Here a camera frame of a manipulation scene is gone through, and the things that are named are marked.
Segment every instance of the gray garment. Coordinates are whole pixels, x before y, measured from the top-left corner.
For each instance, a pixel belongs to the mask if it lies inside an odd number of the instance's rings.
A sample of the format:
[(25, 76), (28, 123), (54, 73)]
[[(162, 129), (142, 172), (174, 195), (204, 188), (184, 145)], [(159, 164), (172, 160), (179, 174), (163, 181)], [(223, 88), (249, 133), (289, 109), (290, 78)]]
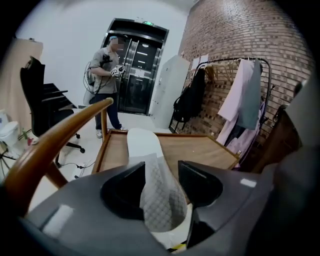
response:
[[(103, 61), (104, 55), (109, 55), (110, 60), (112, 62), (105, 63), (103, 66), (101, 66), (101, 62)], [(90, 68), (98, 68), (101, 67), (106, 71), (113, 70), (117, 65), (119, 65), (119, 56), (116, 52), (109, 51), (108, 47), (99, 49), (93, 56), (93, 59), (90, 63)], [(116, 87), (116, 77), (112, 76), (99, 76), (94, 75), (94, 92), (97, 92), (99, 90), (99, 94), (114, 94), (117, 92)]]
[(239, 117), (236, 125), (254, 130), (256, 129), (261, 97), (261, 69), (260, 61), (256, 58), (254, 62), (252, 77), (245, 89), (239, 108)]

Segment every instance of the doorway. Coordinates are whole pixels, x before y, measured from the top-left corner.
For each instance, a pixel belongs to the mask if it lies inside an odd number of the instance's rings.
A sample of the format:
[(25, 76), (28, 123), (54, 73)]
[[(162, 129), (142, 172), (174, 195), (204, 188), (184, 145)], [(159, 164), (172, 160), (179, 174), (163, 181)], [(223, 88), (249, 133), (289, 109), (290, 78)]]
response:
[[(113, 21), (104, 38), (105, 47), (114, 34), (127, 36), (124, 48), (117, 51), (119, 64), (124, 65), (124, 74), (116, 80), (118, 91), (118, 111), (123, 113), (148, 115), (157, 71), (168, 31), (157, 33), (149, 25), (123, 20)], [(121, 24), (121, 30), (115, 26)]]

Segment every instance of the man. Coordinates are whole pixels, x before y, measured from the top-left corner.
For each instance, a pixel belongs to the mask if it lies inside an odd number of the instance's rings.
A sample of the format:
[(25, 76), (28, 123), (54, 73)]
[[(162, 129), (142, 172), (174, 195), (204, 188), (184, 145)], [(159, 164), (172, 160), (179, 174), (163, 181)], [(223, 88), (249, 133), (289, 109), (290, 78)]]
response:
[[(112, 126), (118, 130), (125, 130), (118, 119), (117, 107), (117, 87), (116, 79), (124, 71), (119, 68), (119, 56), (116, 53), (118, 49), (124, 48), (124, 40), (117, 36), (111, 36), (109, 44), (99, 49), (93, 56), (90, 63), (91, 73), (95, 75), (93, 92), (95, 96), (90, 103), (97, 103), (106, 98), (113, 98), (114, 102), (107, 108), (107, 113)], [(102, 138), (101, 114), (95, 116), (96, 136)]]

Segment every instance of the power cord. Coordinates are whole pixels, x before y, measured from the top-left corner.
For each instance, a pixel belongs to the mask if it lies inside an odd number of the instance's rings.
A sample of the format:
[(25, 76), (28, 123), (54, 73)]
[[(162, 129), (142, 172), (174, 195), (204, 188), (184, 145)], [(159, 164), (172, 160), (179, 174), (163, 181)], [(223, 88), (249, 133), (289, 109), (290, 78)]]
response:
[(90, 65), (90, 63), (91, 63), (91, 61), (88, 62), (87, 65), (85, 66), (85, 70), (84, 70), (82, 82), (83, 82), (84, 88), (85, 88), (89, 93), (91, 93), (92, 95), (96, 95), (96, 94), (100, 91), (101, 88), (103, 88), (104, 86), (106, 86), (106, 84), (109, 82), (111, 76), (109, 76), (108, 80), (104, 83), (104, 85), (103, 85), (102, 87), (101, 87), (101, 83), (102, 83), (102, 80), (103, 80), (103, 79), (101, 78), (101, 81), (100, 81), (100, 84), (99, 84), (98, 89), (97, 89), (96, 91), (91, 91), (91, 90), (90, 90), (90, 85), (88, 84), (88, 81), (87, 81), (87, 78), (86, 78), (86, 74), (87, 74), (87, 72), (88, 72), (88, 70), (89, 70), (89, 69), (88, 69), (88, 66)]
[(88, 167), (92, 166), (95, 162), (96, 162), (96, 161), (94, 161), (92, 164), (90, 164), (89, 166), (86, 166), (86, 167), (83, 167), (83, 166), (81, 166), (81, 165), (77, 165), (77, 164), (74, 163), (74, 162), (69, 162), (69, 163), (66, 163), (66, 164), (61, 164), (61, 166), (76, 165), (76, 167), (81, 170), (81, 169), (85, 169), (85, 168), (88, 168)]

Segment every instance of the white cloth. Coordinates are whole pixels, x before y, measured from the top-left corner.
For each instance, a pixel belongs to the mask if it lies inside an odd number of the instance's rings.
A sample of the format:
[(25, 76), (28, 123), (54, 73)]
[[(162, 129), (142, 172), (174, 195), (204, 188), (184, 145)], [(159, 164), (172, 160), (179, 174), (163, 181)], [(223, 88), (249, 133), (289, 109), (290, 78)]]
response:
[(236, 154), (238, 151), (241, 151), (239, 158), (241, 159), (247, 152), (250, 147), (253, 139), (257, 136), (260, 128), (260, 118), (261, 110), (259, 110), (258, 120), (256, 121), (255, 129), (245, 129), (239, 138), (233, 138), (229, 144), (226, 146), (231, 152)]
[(148, 130), (130, 129), (127, 145), (129, 164), (145, 162), (145, 186), (140, 197), (145, 225), (152, 232), (175, 229), (186, 218), (187, 201), (170, 172), (158, 137)]
[(226, 122), (216, 139), (221, 145), (226, 143), (226, 140), (234, 128), (238, 116), (239, 107), (242, 102), (243, 94), (246, 91), (248, 82), (254, 72), (254, 63), (249, 60), (242, 59), (239, 68), (236, 72), (232, 87), (221, 106), (218, 114), (226, 119)]

